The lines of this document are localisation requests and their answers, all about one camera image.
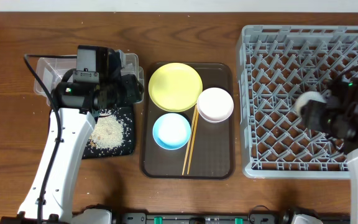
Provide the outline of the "pink round bowl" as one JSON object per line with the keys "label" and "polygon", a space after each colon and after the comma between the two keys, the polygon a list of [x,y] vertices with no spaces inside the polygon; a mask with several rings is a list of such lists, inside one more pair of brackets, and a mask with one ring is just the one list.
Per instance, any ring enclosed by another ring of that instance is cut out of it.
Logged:
{"label": "pink round bowl", "polygon": [[222,88],[208,88],[198,97],[197,110],[209,123],[220,123],[227,120],[234,111],[232,96]]}

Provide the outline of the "white paper cup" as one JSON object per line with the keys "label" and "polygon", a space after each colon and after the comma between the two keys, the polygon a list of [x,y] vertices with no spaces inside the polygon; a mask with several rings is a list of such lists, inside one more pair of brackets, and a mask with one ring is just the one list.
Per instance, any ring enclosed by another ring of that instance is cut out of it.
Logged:
{"label": "white paper cup", "polygon": [[307,91],[307,92],[303,93],[302,95],[300,95],[297,98],[297,100],[295,101],[294,107],[295,107],[295,111],[298,116],[301,116],[302,107],[306,106],[310,100],[318,101],[321,103],[326,102],[326,100],[320,93],[318,93],[316,91]]}

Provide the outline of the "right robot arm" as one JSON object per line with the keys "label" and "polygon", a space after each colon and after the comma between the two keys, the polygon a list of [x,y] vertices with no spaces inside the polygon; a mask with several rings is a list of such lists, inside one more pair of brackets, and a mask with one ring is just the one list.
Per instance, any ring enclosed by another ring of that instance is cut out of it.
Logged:
{"label": "right robot arm", "polygon": [[358,78],[333,81],[328,89],[327,98],[316,91],[303,93],[295,111],[308,129],[343,141],[351,178],[351,223],[358,223]]}

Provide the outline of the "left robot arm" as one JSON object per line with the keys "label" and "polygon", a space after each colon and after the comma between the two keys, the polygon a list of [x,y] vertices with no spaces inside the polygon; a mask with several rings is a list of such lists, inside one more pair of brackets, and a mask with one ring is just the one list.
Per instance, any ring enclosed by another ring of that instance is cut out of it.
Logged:
{"label": "left robot arm", "polygon": [[126,55],[107,47],[79,45],[76,67],[49,90],[30,72],[50,102],[48,138],[25,200],[14,217],[1,223],[113,223],[113,211],[93,205],[73,214],[73,195],[83,151],[101,110],[142,101],[144,86],[134,74],[122,74]]}

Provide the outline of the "light blue bowl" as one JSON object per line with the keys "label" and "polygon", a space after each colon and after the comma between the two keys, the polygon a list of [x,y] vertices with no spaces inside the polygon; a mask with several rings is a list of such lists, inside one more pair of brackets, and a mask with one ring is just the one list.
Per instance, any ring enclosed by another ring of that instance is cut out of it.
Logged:
{"label": "light blue bowl", "polygon": [[159,117],[153,125],[154,141],[163,149],[174,151],[188,143],[191,126],[188,120],[178,113],[167,113]]}

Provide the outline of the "cooked rice pile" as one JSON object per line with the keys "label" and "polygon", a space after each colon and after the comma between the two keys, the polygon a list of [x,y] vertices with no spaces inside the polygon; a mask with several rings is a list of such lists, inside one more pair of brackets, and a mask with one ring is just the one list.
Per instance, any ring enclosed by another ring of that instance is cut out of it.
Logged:
{"label": "cooked rice pile", "polygon": [[101,113],[89,140],[90,145],[101,149],[114,149],[124,145],[126,124],[113,110]]}

